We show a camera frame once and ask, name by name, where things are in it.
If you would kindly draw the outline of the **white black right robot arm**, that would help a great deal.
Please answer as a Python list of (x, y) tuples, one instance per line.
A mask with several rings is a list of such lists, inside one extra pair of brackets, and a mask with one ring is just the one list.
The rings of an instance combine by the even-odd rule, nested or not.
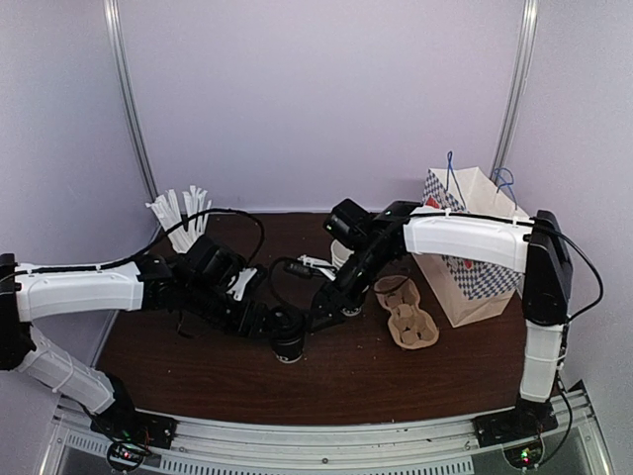
[(379, 214), (346, 198), (323, 223), (352, 253), (334, 278), (315, 293), (308, 327), (339, 325), (364, 304), (366, 293), (390, 262), (410, 254), (438, 254), (481, 261), (522, 274), (526, 321), (525, 359), (519, 393), (502, 423), (525, 437), (546, 426), (550, 396), (570, 317), (573, 265), (555, 216), (531, 220), (456, 213), (396, 201)]

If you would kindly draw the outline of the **black plastic cup lid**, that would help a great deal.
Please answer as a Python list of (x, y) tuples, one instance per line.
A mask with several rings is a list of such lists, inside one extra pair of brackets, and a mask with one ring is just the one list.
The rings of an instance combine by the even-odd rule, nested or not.
[(271, 341), (291, 340), (304, 334), (305, 318), (301, 312), (278, 306), (270, 310), (267, 326)]

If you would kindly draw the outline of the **cardboard cup carrier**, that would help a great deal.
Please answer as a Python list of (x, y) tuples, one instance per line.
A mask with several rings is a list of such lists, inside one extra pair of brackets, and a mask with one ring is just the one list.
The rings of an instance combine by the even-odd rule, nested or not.
[(420, 307), (420, 293), (409, 277), (382, 277), (373, 290), (379, 305), (389, 313), (387, 326), (397, 346), (403, 350), (418, 350), (439, 341), (439, 328)]

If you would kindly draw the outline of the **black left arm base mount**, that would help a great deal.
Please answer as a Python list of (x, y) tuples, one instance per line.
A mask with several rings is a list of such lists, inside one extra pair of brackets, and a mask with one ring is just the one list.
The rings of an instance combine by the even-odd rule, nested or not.
[(118, 401), (100, 414), (87, 415), (93, 431), (147, 448), (169, 449), (177, 429), (173, 418), (140, 412)]

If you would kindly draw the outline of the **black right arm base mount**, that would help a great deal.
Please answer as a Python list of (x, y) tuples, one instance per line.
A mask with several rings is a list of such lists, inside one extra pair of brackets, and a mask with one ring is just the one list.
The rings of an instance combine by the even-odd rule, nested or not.
[(559, 426), (550, 402), (523, 399), (509, 410), (475, 417), (473, 425), (481, 448), (537, 437)]

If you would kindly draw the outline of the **black white paper cup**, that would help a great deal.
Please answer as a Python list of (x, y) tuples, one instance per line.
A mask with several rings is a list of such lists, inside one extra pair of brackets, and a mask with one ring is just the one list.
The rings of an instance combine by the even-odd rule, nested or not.
[(302, 335), (289, 338), (272, 338), (270, 345), (278, 361), (285, 364), (292, 364), (302, 358), (305, 338)]

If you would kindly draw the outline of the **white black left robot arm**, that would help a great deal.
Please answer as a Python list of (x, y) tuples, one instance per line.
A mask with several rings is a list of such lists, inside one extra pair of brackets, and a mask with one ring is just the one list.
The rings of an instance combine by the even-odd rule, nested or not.
[(243, 337), (267, 333), (269, 309), (248, 293), (266, 275), (262, 266), (211, 238), (184, 253), (144, 253), (103, 264), (36, 267), (1, 257), (1, 368), (24, 372), (75, 400), (103, 428), (132, 439), (142, 419), (125, 384), (52, 343), (33, 322), (102, 310), (166, 310), (192, 314), (212, 329)]

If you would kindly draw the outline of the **aluminium table front rail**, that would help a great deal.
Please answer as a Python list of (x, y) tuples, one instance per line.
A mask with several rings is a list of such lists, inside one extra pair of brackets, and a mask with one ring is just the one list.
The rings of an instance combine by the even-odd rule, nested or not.
[(583, 390), (552, 400), (558, 427), (482, 446), (471, 415), (359, 426), (267, 426), (179, 417), (169, 448), (135, 474), (523, 474), (518, 455), (536, 448), (534, 474), (611, 474), (597, 417)]

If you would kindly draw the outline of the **blue checkered paper bag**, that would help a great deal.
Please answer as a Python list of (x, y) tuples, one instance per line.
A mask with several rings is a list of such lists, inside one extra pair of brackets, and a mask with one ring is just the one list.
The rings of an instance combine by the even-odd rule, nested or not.
[[(478, 167), (456, 169), (447, 153), (444, 169), (431, 168), (424, 180), (422, 203), (461, 213), (525, 219), (507, 168), (497, 168), (494, 183)], [(458, 328), (496, 317), (504, 311), (522, 276), (508, 268), (453, 256), (416, 254), (416, 264), (446, 318)]]

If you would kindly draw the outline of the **paper cups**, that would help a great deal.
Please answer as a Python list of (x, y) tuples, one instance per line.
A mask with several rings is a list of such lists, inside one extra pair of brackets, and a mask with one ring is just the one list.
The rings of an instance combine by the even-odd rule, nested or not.
[[(331, 263), (336, 269), (340, 269), (345, 262), (348, 260), (349, 256), (353, 253), (352, 250), (345, 247), (338, 240), (334, 240), (330, 245), (330, 254), (331, 254)], [(354, 317), (359, 315), (361, 312), (360, 308), (356, 309), (342, 309), (341, 313), (346, 317)]]

